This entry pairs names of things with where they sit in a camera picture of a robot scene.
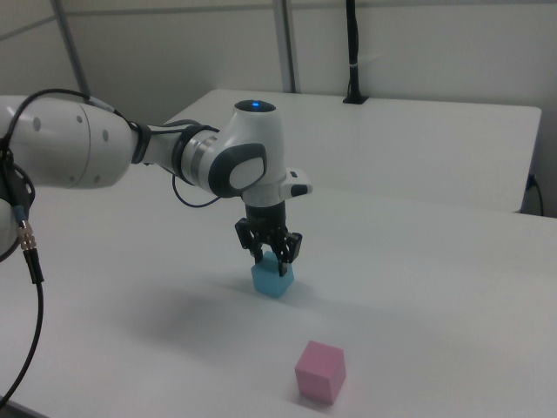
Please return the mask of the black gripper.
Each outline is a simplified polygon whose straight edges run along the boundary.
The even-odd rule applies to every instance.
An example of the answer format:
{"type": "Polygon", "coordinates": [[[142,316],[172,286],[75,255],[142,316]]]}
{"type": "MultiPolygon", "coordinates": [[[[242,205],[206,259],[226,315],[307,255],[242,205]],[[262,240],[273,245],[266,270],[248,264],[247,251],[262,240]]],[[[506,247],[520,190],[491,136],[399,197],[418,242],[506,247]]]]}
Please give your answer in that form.
{"type": "Polygon", "coordinates": [[[287,232],[285,202],[266,207],[246,206],[245,212],[246,219],[235,224],[240,245],[255,262],[260,262],[263,251],[259,236],[272,236],[270,246],[278,261],[278,274],[284,277],[288,266],[298,257],[303,239],[301,233],[287,232]]]}

